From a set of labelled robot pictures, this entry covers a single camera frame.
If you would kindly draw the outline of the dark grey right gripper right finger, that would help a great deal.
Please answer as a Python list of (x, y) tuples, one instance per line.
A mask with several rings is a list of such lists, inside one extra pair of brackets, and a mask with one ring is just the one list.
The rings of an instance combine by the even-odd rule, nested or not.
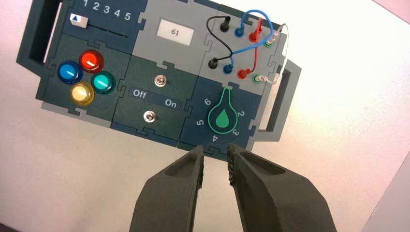
[(327, 201), (307, 178), (235, 144), (227, 155), (243, 231), (336, 231)]

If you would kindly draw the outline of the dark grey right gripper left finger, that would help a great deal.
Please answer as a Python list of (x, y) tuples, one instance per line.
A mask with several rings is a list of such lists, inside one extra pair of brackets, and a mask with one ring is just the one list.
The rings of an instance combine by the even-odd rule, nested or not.
[(191, 232), (204, 175), (197, 146), (148, 179), (136, 201), (131, 232)]

